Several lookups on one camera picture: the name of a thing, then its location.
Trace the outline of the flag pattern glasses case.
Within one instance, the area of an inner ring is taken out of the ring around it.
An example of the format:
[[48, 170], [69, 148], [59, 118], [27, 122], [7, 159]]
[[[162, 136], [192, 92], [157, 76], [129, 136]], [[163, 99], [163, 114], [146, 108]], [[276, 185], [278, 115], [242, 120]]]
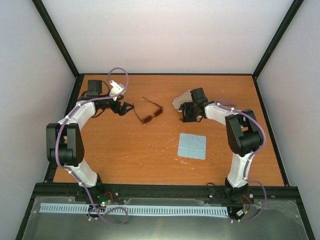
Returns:
[[191, 95], [191, 90], [187, 90], [184, 93], [182, 93], [181, 95], [179, 95], [178, 97], [176, 97], [173, 101], [172, 101], [172, 106], [175, 110], [177, 110], [178, 112], [182, 112], [182, 107], [181, 105], [184, 103], [192, 103], [192, 95]]

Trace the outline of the blue cleaning cloth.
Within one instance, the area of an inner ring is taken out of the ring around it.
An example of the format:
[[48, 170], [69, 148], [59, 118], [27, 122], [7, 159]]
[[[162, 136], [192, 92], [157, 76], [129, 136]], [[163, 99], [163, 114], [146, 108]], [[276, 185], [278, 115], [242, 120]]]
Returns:
[[205, 160], [206, 159], [207, 138], [202, 135], [181, 133], [177, 155], [179, 157]]

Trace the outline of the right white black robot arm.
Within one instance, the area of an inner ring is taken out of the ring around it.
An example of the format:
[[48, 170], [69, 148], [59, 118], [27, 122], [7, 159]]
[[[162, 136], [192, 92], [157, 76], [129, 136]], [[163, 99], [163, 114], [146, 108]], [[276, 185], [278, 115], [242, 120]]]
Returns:
[[226, 127], [227, 142], [232, 151], [230, 172], [225, 179], [224, 196], [229, 201], [246, 194], [249, 170], [255, 155], [266, 145], [266, 133], [251, 109], [238, 110], [232, 103], [209, 101], [203, 88], [187, 90], [172, 101], [182, 113], [183, 123], [216, 121]]

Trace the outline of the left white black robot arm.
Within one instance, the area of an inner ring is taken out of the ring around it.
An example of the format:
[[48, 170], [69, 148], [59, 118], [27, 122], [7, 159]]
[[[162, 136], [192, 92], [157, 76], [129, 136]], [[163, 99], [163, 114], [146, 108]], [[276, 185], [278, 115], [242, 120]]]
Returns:
[[81, 187], [87, 188], [86, 195], [95, 202], [103, 198], [105, 190], [101, 177], [85, 160], [81, 130], [90, 118], [98, 117], [107, 109], [123, 116], [134, 108], [130, 103], [121, 103], [126, 86], [110, 80], [106, 83], [107, 93], [103, 93], [104, 84], [102, 80], [89, 80], [87, 89], [71, 112], [59, 122], [46, 126], [48, 161], [56, 163], [72, 175]]

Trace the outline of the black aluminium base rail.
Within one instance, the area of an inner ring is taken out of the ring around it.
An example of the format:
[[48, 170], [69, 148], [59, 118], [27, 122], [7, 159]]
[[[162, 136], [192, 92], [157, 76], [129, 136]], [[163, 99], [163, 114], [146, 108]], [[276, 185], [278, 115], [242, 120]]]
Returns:
[[[227, 196], [225, 187], [214, 185], [152, 185], [152, 184], [103, 184], [90, 187], [89, 192], [96, 203], [107, 200], [121, 203], [130, 198], [143, 199], [195, 199], [205, 203], [233, 204], [243, 197]], [[74, 197], [78, 202], [89, 202], [85, 189], [76, 183], [37, 183], [31, 197]]]

